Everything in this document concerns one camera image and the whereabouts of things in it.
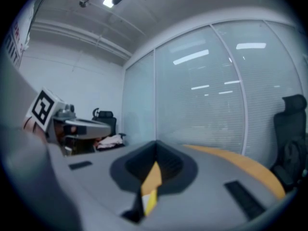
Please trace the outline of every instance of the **black slot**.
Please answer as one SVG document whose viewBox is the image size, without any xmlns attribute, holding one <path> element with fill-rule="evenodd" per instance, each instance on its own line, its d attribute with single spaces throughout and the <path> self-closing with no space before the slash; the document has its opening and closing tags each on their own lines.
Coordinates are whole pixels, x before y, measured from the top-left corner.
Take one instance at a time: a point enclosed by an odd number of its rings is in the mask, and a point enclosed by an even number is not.
<svg viewBox="0 0 308 231">
<path fill-rule="evenodd" d="M 82 167 L 86 167 L 86 166 L 90 166 L 90 165 L 92 165 L 91 162 L 84 161 L 84 162 L 80 162 L 80 163 L 70 164 L 69 167 L 70 167 L 71 170 L 74 170 L 74 169 L 78 169 L 78 168 L 82 168 Z"/>
<path fill-rule="evenodd" d="M 245 213 L 248 220 L 256 218 L 265 211 L 265 208 L 237 180 L 226 183 L 225 187 Z"/>
</svg>

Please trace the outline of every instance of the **chair backrest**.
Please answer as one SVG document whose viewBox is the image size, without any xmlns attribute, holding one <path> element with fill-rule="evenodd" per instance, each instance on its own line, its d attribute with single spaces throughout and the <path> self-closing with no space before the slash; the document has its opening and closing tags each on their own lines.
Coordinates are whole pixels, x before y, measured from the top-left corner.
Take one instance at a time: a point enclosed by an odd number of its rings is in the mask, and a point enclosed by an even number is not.
<svg viewBox="0 0 308 231">
<path fill-rule="evenodd" d="M 114 114 L 111 111 L 99 111 L 95 114 L 94 111 L 92 120 L 108 124 L 111 128 L 111 133 L 109 136 L 116 135 L 116 118 L 114 117 Z"/>
<path fill-rule="evenodd" d="M 306 112 L 307 101 L 303 95 L 297 94 L 282 98 L 285 110 L 274 116 L 278 155 L 286 143 L 294 138 L 306 136 Z"/>
</svg>

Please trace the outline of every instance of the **office chair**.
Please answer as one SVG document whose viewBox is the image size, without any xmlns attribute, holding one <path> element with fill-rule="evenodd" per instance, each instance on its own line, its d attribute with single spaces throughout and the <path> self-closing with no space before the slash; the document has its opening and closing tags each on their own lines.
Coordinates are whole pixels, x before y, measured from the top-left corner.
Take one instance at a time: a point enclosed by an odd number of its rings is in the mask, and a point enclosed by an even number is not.
<svg viewBox="0 0 308 231">
<path fill-rule="evenodd" d="M 300 94 L 282 99 L 285 111 L 274 116 L 278 156 L 271 170 L 285 190 L 289 191 L 297 185 L 307 168 L 305 112 L 307 101 Z"/>
<path fill-rule="evenodd" d="M 92 115 L 93 115 L 93 118 L 92 118 L 93 121 L 103 122 L 110 126 L 111 128 L 111 133 L 109 135 L 110 137 L 116 135 L 116 129 L 115 129 L 116 128 L 116 118 L 114 117 L 114 114 L 111 111 L 99 111 L 99 108 L 96 108 L 93 110 Z M 124 133 L 119 133 L 119 135 L 121 136 L 121 139 L 123 139 L 123 137 L 126 136 L 126 134 Z M 123 146 L 124 144 L 118 144 L 111 148 L 105 148 L 104 151 L 123 147 Z"/>
</svg>

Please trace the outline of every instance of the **white ceiling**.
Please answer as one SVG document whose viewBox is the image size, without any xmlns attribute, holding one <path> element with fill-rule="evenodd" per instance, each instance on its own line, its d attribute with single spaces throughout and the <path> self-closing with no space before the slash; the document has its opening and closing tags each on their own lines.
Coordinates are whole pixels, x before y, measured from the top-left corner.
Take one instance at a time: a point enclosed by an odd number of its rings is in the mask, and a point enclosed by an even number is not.
<svg viewBox="0 0 308 231">
<path fill-rule="evenodd" d="M 199 13 L 209 1 L 214 0 L 123 0 L 108 8 L 103 0 L 90 0 L 88 7 L 81 8 L 79 0 L 45 0 L 32 30 L 75 38 L 82 35 L 85 41 L 91 38 L 93 43 L 98 38 L 106 39 L 101 48 L 114 53 L 124 63 L 136 50 L 137 42 L 146 39 L 156 25 L 175 14 L 183 12 L 187 16 L 184 12 L 188 8 L 192 13 Z"/>
</svg>

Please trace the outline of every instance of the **white wall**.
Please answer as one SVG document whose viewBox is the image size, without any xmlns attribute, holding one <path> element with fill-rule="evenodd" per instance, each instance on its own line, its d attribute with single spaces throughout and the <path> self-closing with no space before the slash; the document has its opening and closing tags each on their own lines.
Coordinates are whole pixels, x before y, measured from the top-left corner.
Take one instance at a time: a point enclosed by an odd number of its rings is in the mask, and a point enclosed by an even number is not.
<svg viewBox="0 0 308 231">
<path fill-rule="evenodd" d="M 92 118 L 92 110 L 108 110 L 121 128 L 123 69 L 111 55 L 78 40 L 31 32 L 20 73 L 36 90 L 45 86 L 75 106 L 77 117 Z"/>
<path fill-rule="evenodd" d="M 130 67 L 154 48 L 191 30 L 231 20 L 259 19 L 297 25 L 292 9 L 283 0 L 209 0 L 179 9 L 140 37 L 133 56 L 124 64 Z"/>
</svg>

